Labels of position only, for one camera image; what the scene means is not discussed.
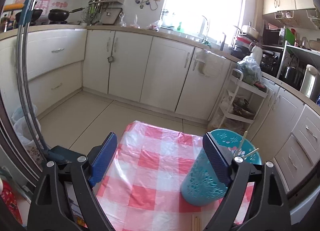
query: teal plastic basket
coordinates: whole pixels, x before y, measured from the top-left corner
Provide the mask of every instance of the teal plastic basket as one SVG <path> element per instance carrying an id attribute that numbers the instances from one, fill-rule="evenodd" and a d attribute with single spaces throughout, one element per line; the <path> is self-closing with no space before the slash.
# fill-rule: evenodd
<path id="1" fill-rule="evenodd" d="M 226 129 L 217 129 L 210 132 L 210 134 L 219 145 L 228 147 L 232 154 L 236 152 L 242 140 L 240 134 Z M 255 149 L 252 143 L 246 139 L 239 155 L 243 156 Z M 253 164 L 262 165 L 258 152 L 245 160 Z M 204 149 L 201 149 L 180 188 L 184 199 L 194 206 L 205 206 L 221 199 L 228 189 L 224 183 L 218 180 Z"/>

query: silver screw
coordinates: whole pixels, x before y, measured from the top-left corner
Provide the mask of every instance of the silver screw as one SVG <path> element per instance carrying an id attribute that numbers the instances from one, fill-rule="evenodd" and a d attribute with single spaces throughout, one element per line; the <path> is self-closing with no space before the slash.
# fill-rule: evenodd
<path id="1" fill-rule="evenodd" d="M 269 168 L 272 168 L 273 167 L 273 163 L 271 161 L 267 161 L 266 162 L 266 165 L 269 167 Z"/>
<path id="2" fill-rule="evenodd" d="M 49 162 L 47 163 L 47 167 L 48 167 L 48 168 L 52 167 L 53 165 L 54 165 L 54 162 L 53 162 L 53 161 L 49 161 Z"/>
<path id="3" fill-rule="evenodd" d="M 240 156 L 235 157 L 234 160 L 235 160 L 235 162 L 238 162 L 238 163 L 243 162 L 243 158 Z"/>
<path id="4" fill-rule="evenodd" d="M 78 162 L 85 162 L 87 160 L 86 156 L 80 156 L 79 158 L 77 158 Z"/>

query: bright window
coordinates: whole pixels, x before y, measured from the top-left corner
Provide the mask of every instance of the bright window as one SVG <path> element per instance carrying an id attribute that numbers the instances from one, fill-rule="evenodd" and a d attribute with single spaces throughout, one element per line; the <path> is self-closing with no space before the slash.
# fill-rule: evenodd
<path id="1" fill-rule="evenodd" d="M 219 41 L 224 32 L 229 44 L 236 33 L 233 25 L 239 25 L 242 4 L 243 0 L 165 0 L 163 9 L 168 11 L 175 29 L 181 22 L 182 32 L 199 38 L 207 31 L 206 17 L 209 40 Z"/>

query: beige floor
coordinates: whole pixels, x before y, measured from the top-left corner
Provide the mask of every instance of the beige floor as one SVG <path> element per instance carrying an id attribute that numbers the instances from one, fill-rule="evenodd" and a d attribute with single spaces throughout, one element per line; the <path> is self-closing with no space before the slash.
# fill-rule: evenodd
<path id="1" fill-rule="evenodd" d="M 203 135 L 205 128 L 187 124 L 172 116 L 159 114 L 115 100 L 80 92 L 40 120 L 41 132 L 51 146 L 63 146 L 82 154 L 102 144 L 109 132 L 121 138 L 126 126 L 143 121 L 180 132 Z"/>

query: plastic tablecloth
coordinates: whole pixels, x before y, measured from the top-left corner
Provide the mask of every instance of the plastic tablecloth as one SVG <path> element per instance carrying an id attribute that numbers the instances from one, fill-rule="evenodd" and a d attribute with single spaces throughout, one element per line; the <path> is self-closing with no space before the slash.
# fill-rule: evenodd
<path id="1" fill-rule="evenodd" d="M 180 185 L 202 148 L 202 137 L 135 121 L 118 144 L 97 199 L 117 231 L 191 230 L 192 214 L 204 228 L 222 199 L 188 204 Z M 254 183 L 248 183 L 235 222 L 242 223 Z"/>

